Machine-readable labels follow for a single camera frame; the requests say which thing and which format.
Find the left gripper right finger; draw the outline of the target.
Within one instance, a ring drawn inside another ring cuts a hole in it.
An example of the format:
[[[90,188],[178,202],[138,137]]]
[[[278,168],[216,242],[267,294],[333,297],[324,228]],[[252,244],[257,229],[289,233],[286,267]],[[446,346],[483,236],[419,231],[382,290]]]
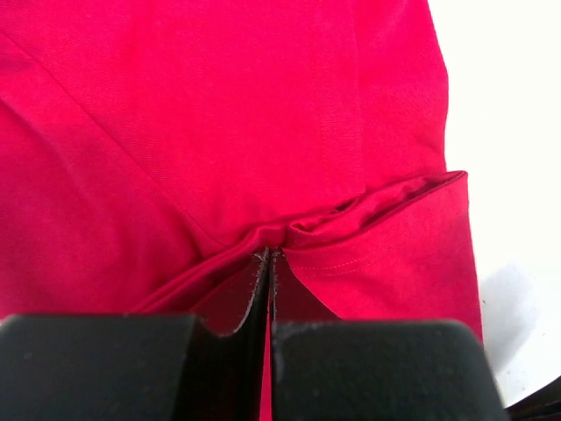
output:
[[[325,419],[321,329],[339,318],[296,277],[281,251],[273,253],[269,286],[273,419]]]

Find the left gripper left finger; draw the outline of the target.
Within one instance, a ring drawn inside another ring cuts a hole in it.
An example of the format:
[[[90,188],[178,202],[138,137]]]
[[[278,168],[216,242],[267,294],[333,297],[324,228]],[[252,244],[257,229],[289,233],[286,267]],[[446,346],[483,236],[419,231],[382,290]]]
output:
[[[257,420],[266,343],[268,248],[253,254],[201,308],[213,334],[210,351],[213,420]]]

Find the red t shirt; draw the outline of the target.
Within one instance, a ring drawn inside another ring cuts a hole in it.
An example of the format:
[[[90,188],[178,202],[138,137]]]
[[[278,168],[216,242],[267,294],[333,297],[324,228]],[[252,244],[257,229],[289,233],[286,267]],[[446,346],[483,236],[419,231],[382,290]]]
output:
[[[213,420],[266,248],[338,321],[322,420],[493,420],[424,1],[4,1],[1,417]]]

